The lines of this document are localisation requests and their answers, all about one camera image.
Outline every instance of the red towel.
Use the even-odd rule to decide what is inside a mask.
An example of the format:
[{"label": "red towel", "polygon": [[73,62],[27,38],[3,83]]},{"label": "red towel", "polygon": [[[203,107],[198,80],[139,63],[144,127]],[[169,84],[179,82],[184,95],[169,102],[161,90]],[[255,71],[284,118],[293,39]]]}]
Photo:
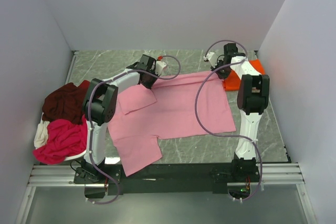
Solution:
[{"label": "red towel", "polygon": [[59,164],[66,157],[80,154],[86,149],[88,130],[85,116],[82,117],[82,125],[59,119],[51,122],[47,129],[47,144],[33,151],[40,162],[48,165]]},{"label": "red towel", "polygon": [[48,95],[42,107],[42,120],[52,122],[65,119],[74,124],[82,124],[82,104],[89,84],[89,81],[83,81],[76,87],[71,82]]}]

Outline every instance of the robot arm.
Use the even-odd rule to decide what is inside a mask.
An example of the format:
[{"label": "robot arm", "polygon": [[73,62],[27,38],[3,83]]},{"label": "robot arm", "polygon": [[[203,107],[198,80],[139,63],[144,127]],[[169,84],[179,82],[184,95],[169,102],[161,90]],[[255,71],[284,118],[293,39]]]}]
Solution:
[{"label": "robot arm", "polygon": [[[163,70],[166,68],[166,63],[160,60],[155,60],[154,58],[142,55],[139,62],[135,62],[134,64],[128,66],[122,73],[118,74],[123,75],[125,72],[130,70],[143,70],[148,73],[154,74],[155,76],[160,76]],[[90,128],[90,123],[88,121],[88,104],[91,93],[94,87],[102,81],[114,80],[116,76],[111,77],[109,79],[99,80],[93,79],[90,82],[90,86],[86,97],[83,102],[83,110],[85,112],[85,116],[87,119],[88,132]],[[96,91],[96,97],[92,101],[91,105],[91,117],[93,121],[93,139],[92,139],[92,156],[94,163],[102,165],[105,159],[105,136],[108,122],[112,119],[115,113],[115,107],[117,105],[117,96],[119,93],[124,91],[125,89],[137,85],[142,84],[146,88],[152,88],[153,84],[157,78],[150,76],[143,72],[132,72],[123,75],[115,81],[111,81],[110,83],[106,83],[101,85]],[[96,171],[91,167],[91,160],[89,157],[89,141],[90,134],[88,134],[87,138],[87,150],[84,155],[84,164],[83,168],[88,170],[90,173],[95,173]]]},{"label": "robot arm", "polygon": [[[209,52],[204,56],[204,60],[210,62],[211,70],[215,70],[223,65],[241,62],[245,59],[245,54],[238,52],[235,43],[229,43],[224,46],[223,56],[223,59],[219,59],[214,52]],[[226,79],[231,70],[234,70],[241,79],[237,97],[237,105],[240,109],[242,120],[239,134],[257,141],[259,122],[264,109],[268,105],[269,77],[255,70],[247,60],[216,73],[220,79]],[[240,138],[235,156],[238,159],[243,158],[246,160],[256,158],[255,147],[251,142]]]}]

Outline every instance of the white cloth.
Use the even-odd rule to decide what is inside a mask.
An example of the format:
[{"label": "white cloth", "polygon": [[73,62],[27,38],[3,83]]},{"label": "white cloth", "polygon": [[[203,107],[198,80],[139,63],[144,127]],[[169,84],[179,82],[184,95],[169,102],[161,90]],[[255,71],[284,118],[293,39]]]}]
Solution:
[{"label": "white cloth", "polygon": [[41,146],[45,145],[48,140],[48,130],[47,126],[49,125],[49,121],[41,121],[37,125],[37,131],[34,138],[34,146],[35,148],[40,148]]}]

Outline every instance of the gray marble surface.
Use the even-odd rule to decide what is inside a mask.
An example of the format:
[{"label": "gray marble surface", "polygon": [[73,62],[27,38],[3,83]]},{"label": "gray marble surface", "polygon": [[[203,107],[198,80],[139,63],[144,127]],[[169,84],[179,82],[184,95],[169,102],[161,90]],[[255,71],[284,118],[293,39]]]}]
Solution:
[{"label": "gray marble surface", "polygon": [[[160,55],[177,56],[181,62],[181,73],[207,71],[209,64],[202,59],[202,50],[106,50],[76,52],[69,82],[79,85],[83,80],[105,79],[120,73],[126,66],[139,60],[142,54],[152,57]],[[253,51],[249,59],[256,59]],[[166,75],[175,74],[177,63],[165,58]],[[240,112],[236,105],[237,91],[226,92],[231,112],[239,133]],[[258,148],[263,162],[287,162],[286,149],[278,129],[271,105],[265,110],[258,130]],[[219,138],[211,135],[158,140],[163,157],[157,163],[209,163],[231,162],[238,139]],[[106,157],[119,157],[110,135],[106,134]]]}]

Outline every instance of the white panel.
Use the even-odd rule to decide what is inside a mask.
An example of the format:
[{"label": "white panel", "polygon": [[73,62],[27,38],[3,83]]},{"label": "white panel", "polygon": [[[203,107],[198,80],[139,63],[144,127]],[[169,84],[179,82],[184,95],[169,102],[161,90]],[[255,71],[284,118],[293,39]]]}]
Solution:
[{"label": "white panel", "polygon": [[286,0],[259,51],[319,223],[335,223],[336,0]]},{"label": "white panel", "polygon": [[259,49],[284,0],[47,0],[72,49]]},{"label": "white panel", "polygon": [[64,83],[70,49],[43,0],[0,0],[0,208],[14,223],[47,94]]}]

